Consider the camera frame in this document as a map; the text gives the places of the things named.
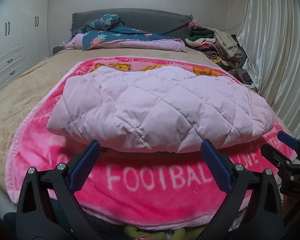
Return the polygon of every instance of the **white wardrobe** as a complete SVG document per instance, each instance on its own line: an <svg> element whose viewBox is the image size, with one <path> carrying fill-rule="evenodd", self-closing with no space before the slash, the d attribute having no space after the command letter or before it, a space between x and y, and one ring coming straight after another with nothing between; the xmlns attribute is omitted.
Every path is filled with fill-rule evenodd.
<svg viewBox="0 0 300 240"><path fill-rule="evenodd" d="M48 0L0 0L0 90L49 56Z"/></svg>

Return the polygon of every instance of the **green plush object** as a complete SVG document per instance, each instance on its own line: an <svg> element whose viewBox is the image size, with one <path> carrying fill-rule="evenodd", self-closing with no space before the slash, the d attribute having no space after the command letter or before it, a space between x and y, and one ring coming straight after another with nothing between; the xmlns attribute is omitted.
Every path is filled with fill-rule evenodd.
<svg viewBox="0 0 300 240"><path fill-rule="evenodd" d="M166 240L166 234L172 234L170 240L195 240L197 236L204 230L205 227L197 228L179 228L174 231L141 231L136 227L125 226L124 231L127 235L133 238L153 236L151 240Z"/></svg>
<svg viewBox="0 0 300 240"><path fill-rule="evenodd" d="M190 40L190 41L196 41L196 40L198 40L198 39L201 39L201 38L204 38L204 39L206 39L206 38L210 38L210 39L212 39L213 38L213 35L212 34L208 34L208 35L205 35L205 36L199 36L199 35L195 35L195 36L193 36L193 37L188 37L188 40Z"/></svg>

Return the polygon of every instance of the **drawer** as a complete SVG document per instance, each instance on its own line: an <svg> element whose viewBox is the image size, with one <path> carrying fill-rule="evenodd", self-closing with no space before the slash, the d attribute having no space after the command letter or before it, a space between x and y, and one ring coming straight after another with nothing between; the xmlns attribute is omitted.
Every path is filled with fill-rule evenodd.
<svg viewBox="0 0 300 240"><path fill-rule="evenodd" d="M9 55L6 55L5 57L0 59L0 75L5 72L7 69L9 69L12 65L14 65L16 62L19 62L21 59L24 58L22 48L17 49L10 53Z"/></svg>
<svg viewBox="0 0 300 240"><path fill-rule="evenodd" d="M4 88L9 81L25 71L24 59L22 59L0 75L0 89Z"/></svg>

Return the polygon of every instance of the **curtain fold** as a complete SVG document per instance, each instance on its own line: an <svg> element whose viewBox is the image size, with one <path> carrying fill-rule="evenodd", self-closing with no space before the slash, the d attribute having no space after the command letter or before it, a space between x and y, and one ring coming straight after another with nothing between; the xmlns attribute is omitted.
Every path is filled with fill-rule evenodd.
<svg viewBox="0 0 300 240"><path fill-rule="evenodd" d="M238 41L259 94L300 138L300 0L247 0Z"/></svg>

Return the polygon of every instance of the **dark pants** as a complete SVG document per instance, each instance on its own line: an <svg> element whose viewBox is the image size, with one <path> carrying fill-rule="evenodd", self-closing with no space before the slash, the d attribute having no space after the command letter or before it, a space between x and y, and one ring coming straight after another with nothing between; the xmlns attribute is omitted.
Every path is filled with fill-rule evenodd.
<svg viewBox="0 0 300 240"><path fill-rule="evenodd" d="M51 202L60 226L65 230L70 231L71 230L70 224L68 223L68 221L65 218L65 215L62 212L59 202L54 199L51 199ZM86 215L91 220L93 225L99 230L99 232L107 240L118 240L118 239L132 240L133 239L123 231L123 226L110 224L102 219L96 218L87 213ZM7 213L3 217L4 223L11 229L13 233L15 233L15 219L16 219L16 213Z"/></svg>

